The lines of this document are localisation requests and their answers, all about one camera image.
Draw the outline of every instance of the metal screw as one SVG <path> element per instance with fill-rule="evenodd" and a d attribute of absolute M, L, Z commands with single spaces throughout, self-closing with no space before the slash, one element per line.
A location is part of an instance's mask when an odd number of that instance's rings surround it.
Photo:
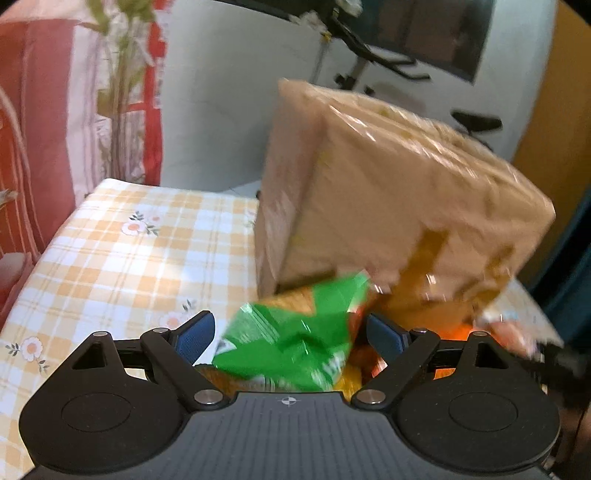
<path fill-rule="evenodd" d="M 373 390 L 369 388 L 367 390 L 362 390 L 361 392 L 357 393 L 357 400 L 359 400 L 362 403 L 367 403 L 369 405 L 376 405 L 386 400 L 386 394 L 381 390 Z"/>
<path fill-rule="evenodd" d="M 207 388 L 205 390 L 199 390 L 193 398 L 196 402 L 203 405 L 215 405 L 223 400 L 223 394 L 219 390 Z"/>

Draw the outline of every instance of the bike seat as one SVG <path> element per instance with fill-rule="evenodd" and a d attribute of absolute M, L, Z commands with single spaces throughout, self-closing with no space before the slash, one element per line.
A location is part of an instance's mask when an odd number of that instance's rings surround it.
<path fill-rule="evenodd" d="M 497 116 L 478 115 L 477 113 L 452 110 L 452 117 L 470 132 L 489 132 L 503 127 L 503 122 Z"/>

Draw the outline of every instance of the cardboard box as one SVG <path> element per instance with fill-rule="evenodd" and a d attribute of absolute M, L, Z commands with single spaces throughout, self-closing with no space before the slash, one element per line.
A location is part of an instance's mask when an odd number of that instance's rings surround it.
<path fill-rule="evenodd" d="M 279 91 L 255 224 L 261 297 L 367 270 L 403 326 L 459 322 L 554 219 L 519 171 L 448 125 L 301 81 Z"/>

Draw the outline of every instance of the flower pattern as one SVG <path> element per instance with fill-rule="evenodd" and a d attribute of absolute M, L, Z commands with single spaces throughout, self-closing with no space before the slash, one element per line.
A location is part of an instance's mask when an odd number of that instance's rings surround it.
<path fill-rule="evenodd" d="M 0 190 L 0 209 L 8 202 L 11 202 L 17 198 L 17 195 L 18 193 L 13 190 Z"/>
<path fill-rule="evenodd" d="M 191 319 L 196 312 L 195 302 L 187 300 L 183 303 L 182 312 L 168 312 L 160 317 L 158 326 L 165 327 L 170 330 L 175 330 L 180 327 L 187 320 Z"/>
<path fill-rule="evenodd" d="M 170 330 L 175 330 L 189 319 L 185 312 L 168 312 L 160 317 L 158 325 Z"/>
<path fill-rule="evenodd" d="M 246 219 L 244 220 L 244 226 L 250 230 L 255 227 L 256 211 L 249 210 L 246 212 Z"/>
<path fill-rule="evenodd" d="M 141 233 L 158 236 L 160 233 L 159 224 L 161 220 L 162 217 L 157 213 L 146 216 L 136 210 L 135 213 L 129 217 L 129 221 L 123 224 L 121 231 L 125 235 L 130 236 L 138 236 Z"/>
<path fill-rule="evenodd" d="M 141 233 L 146 231 L 146 226 L 144 222 L 140 222 L 138 220 L 130 220 L 129 222 L 125 222 L 123 227 L 121 227 L 121 231 L 125 235 L 131 236 L 138 236 Z"/>
<path fill-rule="evenodd" d="M 49 365 L 46 364 L 45 360 L 39 360 L 43 351 L 43 344 L 37 337 L 25 338 L 20 345 L 15 342 L 4 347 L 9 350 L 9 356 L 15 357 L 20 352 L 27 362 L 37 362 L 39 373 L 46 373 L 49 369 Z"/>

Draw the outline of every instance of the green chip bag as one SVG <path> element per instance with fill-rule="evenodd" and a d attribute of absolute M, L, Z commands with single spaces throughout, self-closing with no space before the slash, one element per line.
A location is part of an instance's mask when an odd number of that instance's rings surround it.
<path fill-rule="evenodd" d="M 213 358 L 239 378 L 297 391 L 331 390 L 361 322 L 364 273 L 243 305 Z"/>

